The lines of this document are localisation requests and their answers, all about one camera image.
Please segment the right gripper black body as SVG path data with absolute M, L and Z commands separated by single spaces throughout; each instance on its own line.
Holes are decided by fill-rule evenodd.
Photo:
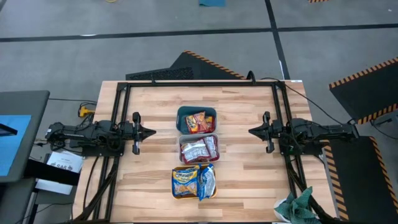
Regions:
M 266 152 L 268 154 L 272 153 L 275 149 L 274 143 L 272 139 L 280 138 L 280 120 L 275 119 L 270 122 L 271 114 L 269 111 L 266 111 L 263 116 L 263 122 L 266 125 L 266 139 L 268 141 L 268 146 L 266 147 Z

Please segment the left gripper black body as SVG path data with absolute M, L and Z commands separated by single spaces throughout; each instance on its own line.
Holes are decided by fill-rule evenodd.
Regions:
M 134 141 L 132 152 L 139 155 L 139 143 L 141 142 L 141 116 L 139 112 L 133 112 L 132 122 L 126 121 L 124 123 L 124 139 Z

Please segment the dark red Maruchan noodle pack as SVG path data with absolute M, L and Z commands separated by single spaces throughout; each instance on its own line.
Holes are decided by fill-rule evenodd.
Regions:
M 209 151 L 203 139 L 188 142 L 181 146 L 182 159 L 184 163 L 196 162 L 198 159 L 210 158 Z
M 208 149 L 208 152 L 210 155 L 210 160 L 211 161 L 217 160 L 219 158 L 217 138 L 214 135 L 211 135 L 211 136 L 204 137 L 203 140 Z

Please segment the red yellow Maruchan noodle pack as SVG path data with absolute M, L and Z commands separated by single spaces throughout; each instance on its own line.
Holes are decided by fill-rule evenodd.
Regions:
M 207 125 L 206 131 L 208 133 L 212 133 L 215 130 L 215 125 L 216 125 L 215 117 L 214 116 L 206 116 L 205 121 L 206 121 L 206 125 Z
M 190 134 L 205 133 L 208 130 L 204 111 L 188 115 L 185 118 L 185 122 Z

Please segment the blue Maruchan noodle pack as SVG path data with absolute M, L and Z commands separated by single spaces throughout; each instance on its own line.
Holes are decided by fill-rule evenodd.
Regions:
M 213 164 L 208 164 L 205 168 L 200 169 L 198 183 L 199 201 L 205 198 L 211 198 L 216 190 L 216 177 Z
M 175 198 L 198 195 L 200 166 L 191 166 L 172 171 L 172 194 Z

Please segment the teal plastic bin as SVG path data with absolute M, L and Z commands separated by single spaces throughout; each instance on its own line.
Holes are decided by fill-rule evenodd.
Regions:
M 190 131 L 188 130 L 188 126 L 185 121 L 185 117 L 202 111 L 205 112 L 206 117 L 208 116 L 213 117 L 213 130 L 211 132 L 214 132 L 216 129 L 216 119 L 217 119 L 216 110 L 214 108 L 202 107 L 202 106 L 181 106 L 177 110 L 176 128 L 182 134 L 190 134 Z

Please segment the light grey plastic bin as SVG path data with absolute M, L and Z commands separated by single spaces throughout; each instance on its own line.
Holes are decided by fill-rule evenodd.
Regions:
M 179 144 L 180 144 L 179 159 L 180 159 L 180 161 L 184 163 L 184 161 L 182 159 L 182 153 L 181 153 L 181 146 L 183 144 L 188 143 L 188 142 L 195 142 L 195 141 L 198 141 L 200 139 L 203 139 L 204 137 L 211 136 L 211 135 L 214 135 L 217 138 L 217 141 L 218 141 L 218 152 L 219 152 L 219 158 L 220 158 L 220 144 L 219 144 L 218 136 L 216 134 L 214 134 L 214 133 L 209 133 L 209 134 L 191 134 L 191 135 L 182 135 L 182 136 L 180 136 L 180 139 L 179 139 Z M 208 159 L 198 159 L 196 162 L 192 162 L 192 163 L 189 163 L 189 164 L 197 164 L 197 163 L 204 163 L 204 162 L 214 162 L 214 161 L 211 161 L 210 158 L 208 158 Z

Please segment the yellow power plug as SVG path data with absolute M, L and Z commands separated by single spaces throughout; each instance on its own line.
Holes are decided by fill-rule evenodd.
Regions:
M 88 116 L 89 114 L 95 114 L 95 110 L 90 110 L 86 106 L 80 106 L 78 109 L 78 117 L 79 118 L 84 118 Z

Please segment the orange plastic bin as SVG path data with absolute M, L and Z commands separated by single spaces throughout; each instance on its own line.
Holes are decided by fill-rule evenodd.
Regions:
M 202 169 L 202 168 L 205 168 L 205 167 L 207 166 L 207 164 L 198 164 L 198 165 L 195 165 L 195 166 L 200 166 L 200 169 Z M 183 169 L 183 168 L 187 168 L 187 167 L 191 167 L 191 166 L 176 167 L 176 168 L 174 168 L 174 169 Z M 217 184 L 216 184 L 215 193 L 213 194 L 213 196 L 212 196 L 211 198 L 215 197 L 216 193 L 217 193 Z M 176 198 L 176 199 L 186 199 L 186 198 L 197 198 L 197 199 L 199 199 L 199 198 L 198 198 L 198 195 L 197 195 L 196 197 L 184 197 L 184 198 Z

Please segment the white printed paper sheet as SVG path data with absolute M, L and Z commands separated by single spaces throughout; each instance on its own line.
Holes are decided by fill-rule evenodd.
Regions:
M 47 161 L 47 165 L 80 173 L 83 165 L 83 158 L 68 151 L 53 152 Z

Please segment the black mat orange striped edge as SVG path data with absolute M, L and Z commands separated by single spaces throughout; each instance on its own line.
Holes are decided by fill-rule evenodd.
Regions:
M 398 57 L 329 84 L 341 106 L 358 124 L 398 110 Z
M 398 199 L 374 137 L 325 141 L 337 215 L 346 222 L 398 224 Z
M 126 74 L 126 80 L 245 80 L 246 77 L 185 50 L 169 68 Z

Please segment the green plant in white pot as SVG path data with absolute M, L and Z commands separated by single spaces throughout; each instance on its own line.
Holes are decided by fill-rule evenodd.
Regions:
M 276 201 L 274 204 L 276 217 L 291 224 L 322 224 L 317 215 L 309 209 L 312 192 L 312 187 L 309 187 L 297 198 L 289 193 L 287 198 Z

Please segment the blue screen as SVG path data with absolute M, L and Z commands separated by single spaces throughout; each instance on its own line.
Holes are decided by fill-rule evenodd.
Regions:
M 8 175 L 30 119 L 31 115 L 0 115 L 0 124 L 17 131 L 16 135 L 0 136 L 0 177 Z

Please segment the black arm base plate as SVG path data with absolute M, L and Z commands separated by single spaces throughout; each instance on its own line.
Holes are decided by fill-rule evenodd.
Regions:
M 118 157 L 124 154 L 124 146 L 120 146 L 117 149 L 111 149 L 107 146 L 83 146 L 81 150 L 82 156 L 85 157 Z
M 325 146 L 320 141 L 294 141 L 289 138 L 279 139 L 280 151 L 290 156 L 296 155 L 313 155 L 322 154 L 322 148 Z

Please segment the black aluminium table frame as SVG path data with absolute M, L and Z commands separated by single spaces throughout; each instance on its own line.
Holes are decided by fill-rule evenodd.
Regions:
M 249 133 L 269 111 L 277 115 L 280 93 L 262 81 L 180 81 L 177 86 L 134 82 L 129 98 L 105 81 L 99 92 L 95 119 L 120 120 L 138 112 L 142 124 L 155 134 L 132 153 L 130 143 L 120 159 L 111 222 L 273 222 L 274 204 L 289 194 L 285 162 L 278 151 L 268 154 L 265 142 Z M 217 193 L 211 199 L 176 199 L 171 193 L 172 170 L 181 165 L 180 133 L 176 128 L 181 106 L 216 110 L 216 134 L 221 156 L 215 162 Z

